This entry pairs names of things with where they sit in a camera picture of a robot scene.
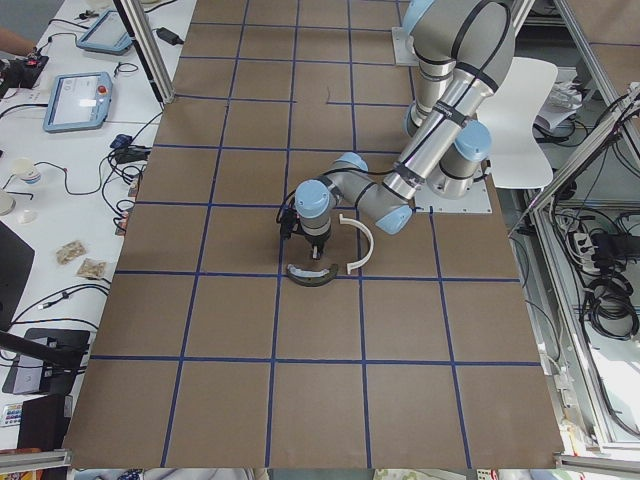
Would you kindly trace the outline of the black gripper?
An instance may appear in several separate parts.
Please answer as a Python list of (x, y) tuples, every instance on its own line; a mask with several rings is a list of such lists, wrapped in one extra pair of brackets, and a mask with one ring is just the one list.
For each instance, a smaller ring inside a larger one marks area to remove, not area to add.
[(324, 232), (324, 233), (322, 233), (320, 235), (312, 235), (312, 234), (304, 232), (303, 236), (312, 247), (311, 248), (311, 259), (314, 260), (314, 261), (320, 260), (322, 258), (322, 255), (323, 255), (324, 246), (325, 246), (326, 242), (331, 237), (331, 231), (327, 230), (326, 232)]

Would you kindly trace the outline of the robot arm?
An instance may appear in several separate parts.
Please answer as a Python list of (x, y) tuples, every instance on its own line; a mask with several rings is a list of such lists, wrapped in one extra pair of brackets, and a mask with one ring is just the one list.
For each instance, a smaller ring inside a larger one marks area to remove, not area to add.
[(371, 179), (359, 155), (345, 153), (328, 171), (297, 187), (298, 224), (314, 260), (323, 254), (331, 211), (341, 201), (382, 231), (398, 233), (411, 218), (410, 200), (511, 67), (515, 30), (511, 9), (503, 2), (413, 1), (402, 29), (412, 40), (420, 72), (406, 118), (411, 140), (380, 183)]

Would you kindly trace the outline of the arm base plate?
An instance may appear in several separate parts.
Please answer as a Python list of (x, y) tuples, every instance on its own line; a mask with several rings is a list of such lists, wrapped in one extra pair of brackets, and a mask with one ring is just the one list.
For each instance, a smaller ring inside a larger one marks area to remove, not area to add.
[(417, 66), (418, 58), (413, 49), (413, 38), (402, 27), (392, 27), (391, 38), (395, 65), (404, 67)]
[(491, 214), (491, 202), (481, 163), (454, 161), (451, 169), (439, 164), (414, 196), (415, 206), (425, 213)]

